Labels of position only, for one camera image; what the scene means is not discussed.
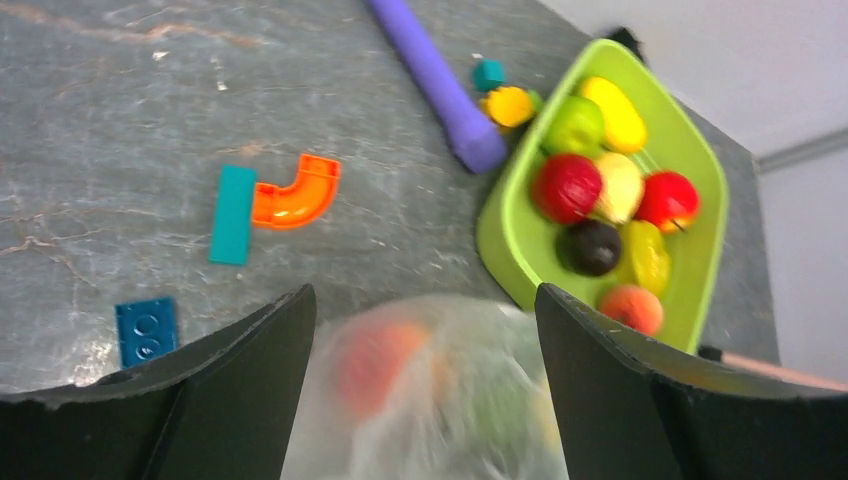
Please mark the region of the yellow fruit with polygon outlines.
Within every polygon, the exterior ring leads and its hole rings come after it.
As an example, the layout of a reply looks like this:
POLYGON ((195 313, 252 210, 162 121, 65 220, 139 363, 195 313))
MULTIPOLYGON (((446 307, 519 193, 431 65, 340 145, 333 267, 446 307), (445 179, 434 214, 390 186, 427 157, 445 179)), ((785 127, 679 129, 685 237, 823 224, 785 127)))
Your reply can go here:
POLYGON ((647 221, 634 220, 619 229, 622 252, 616 278, 638 285, 662 299, 666 291, 671 259, 660 230, 647 221))

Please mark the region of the clear plastic bag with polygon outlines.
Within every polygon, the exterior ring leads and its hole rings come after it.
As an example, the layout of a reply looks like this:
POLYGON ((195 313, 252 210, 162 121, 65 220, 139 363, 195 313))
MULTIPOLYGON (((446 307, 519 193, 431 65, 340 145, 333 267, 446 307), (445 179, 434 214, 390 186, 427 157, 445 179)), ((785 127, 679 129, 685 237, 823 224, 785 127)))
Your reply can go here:
POLYGON ((375 306, 316 332, 285 479, 564 479, 559 429, 535 316, 460 295, 375 306), (334 386, 359 326, 417 323, 430 339, 381 410, 355 422, 334 386))

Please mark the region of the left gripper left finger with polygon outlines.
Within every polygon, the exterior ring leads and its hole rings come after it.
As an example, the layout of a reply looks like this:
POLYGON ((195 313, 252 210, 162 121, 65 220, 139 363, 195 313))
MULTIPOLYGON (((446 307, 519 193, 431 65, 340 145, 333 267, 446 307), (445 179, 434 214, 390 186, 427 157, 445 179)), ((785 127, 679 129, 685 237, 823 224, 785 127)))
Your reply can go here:
POLYGON ((5 479, 277 479, 316 324, 304 285, 88 386, 1 398, 5 479))

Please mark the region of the green plastic tray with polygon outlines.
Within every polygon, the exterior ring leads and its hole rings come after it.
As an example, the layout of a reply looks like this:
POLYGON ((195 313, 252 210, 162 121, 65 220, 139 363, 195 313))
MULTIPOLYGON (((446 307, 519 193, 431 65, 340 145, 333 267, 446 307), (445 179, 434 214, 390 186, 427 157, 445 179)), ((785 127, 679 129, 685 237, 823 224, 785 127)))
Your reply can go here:
POLYGON ((621 44, 588 44, 520 141, 477 225, 484 266, 522 309, 553 284, 596 306, 635 284, 642 328, 688 353, 721 258, 728 185, 706 140, 621 44))

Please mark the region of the orange peach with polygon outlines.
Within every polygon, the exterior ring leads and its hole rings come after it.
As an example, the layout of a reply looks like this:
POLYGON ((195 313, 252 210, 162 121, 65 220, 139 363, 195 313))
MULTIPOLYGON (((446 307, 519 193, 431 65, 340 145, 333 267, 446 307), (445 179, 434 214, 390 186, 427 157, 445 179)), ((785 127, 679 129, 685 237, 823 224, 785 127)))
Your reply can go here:
POLYGON ((619 285, 601 298, 598 310, 631 329, 655 336, 664 323, 660 300, 649 290, 636 285, 619 285))
POLYGON ((430 336, 427 328, 411 322, 354 329, 340 349, 334 381, 347 415, 359 423, 381 410, 397 375, 430 336))

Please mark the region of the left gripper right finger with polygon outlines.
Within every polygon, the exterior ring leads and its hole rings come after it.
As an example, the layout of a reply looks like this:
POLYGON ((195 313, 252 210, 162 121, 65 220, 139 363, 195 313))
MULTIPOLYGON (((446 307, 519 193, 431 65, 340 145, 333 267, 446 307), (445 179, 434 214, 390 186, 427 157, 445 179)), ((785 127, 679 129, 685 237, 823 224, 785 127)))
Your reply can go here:
POLYGON ((551 284, 541 351, 572 479, 843 479, 847 397, 679 351, 551 284))

